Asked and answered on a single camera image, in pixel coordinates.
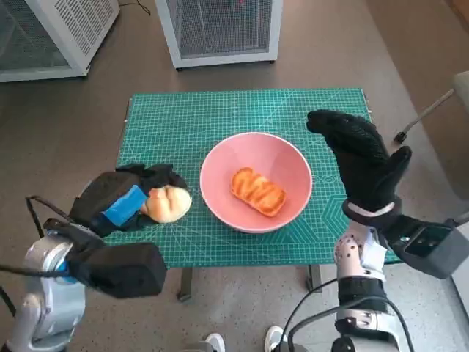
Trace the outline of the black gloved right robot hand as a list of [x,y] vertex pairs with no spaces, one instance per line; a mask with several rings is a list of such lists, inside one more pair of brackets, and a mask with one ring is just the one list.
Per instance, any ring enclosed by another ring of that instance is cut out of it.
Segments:
[[322,135],[332,149],[352,204],[377,212],[396,200],[396,187],[412,157],[408,146],[390,154],[375,125],[338,111],[311,111],[306,127]]

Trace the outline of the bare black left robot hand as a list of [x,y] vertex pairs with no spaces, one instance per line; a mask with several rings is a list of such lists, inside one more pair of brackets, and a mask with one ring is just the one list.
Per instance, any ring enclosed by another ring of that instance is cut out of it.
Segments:
[[176,222],[191,205],[188,186],[171,164],[128,164],[91,181],[69,217],[103,238]]

